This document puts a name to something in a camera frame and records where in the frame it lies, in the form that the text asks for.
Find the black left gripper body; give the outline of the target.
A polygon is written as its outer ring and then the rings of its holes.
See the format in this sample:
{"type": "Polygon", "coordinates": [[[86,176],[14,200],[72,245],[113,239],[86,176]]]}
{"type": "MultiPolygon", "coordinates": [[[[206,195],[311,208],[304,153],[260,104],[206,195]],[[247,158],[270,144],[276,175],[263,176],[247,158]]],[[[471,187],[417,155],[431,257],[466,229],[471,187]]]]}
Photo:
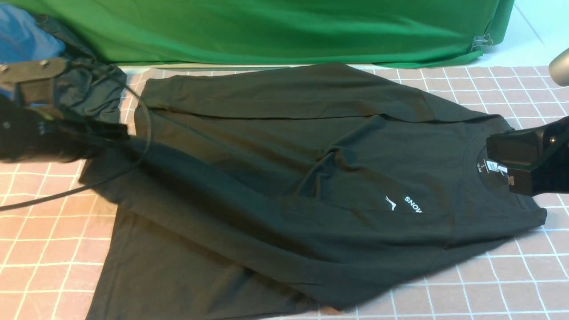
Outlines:
{"type": "Polygon", "coordinates": [[[1,162],[69,163],[129,140],[126,125],[80,115],[61,103],[61,76],[82,68],[109,76],[101,67],[62,57],[2,65],[1,85],[12,97],[1,97],[1,162]]]}

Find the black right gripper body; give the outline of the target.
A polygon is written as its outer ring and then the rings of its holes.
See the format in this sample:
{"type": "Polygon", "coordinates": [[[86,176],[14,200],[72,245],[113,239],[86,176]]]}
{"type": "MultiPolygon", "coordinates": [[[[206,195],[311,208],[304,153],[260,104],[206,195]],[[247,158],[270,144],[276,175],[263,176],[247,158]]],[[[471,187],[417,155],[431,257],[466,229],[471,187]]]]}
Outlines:
{"type": "Polygon", "coordinates": [[[486,139],[486,152],[506,174],[510,192],[537,196],[569,192],[569,118],[486,139]]]}

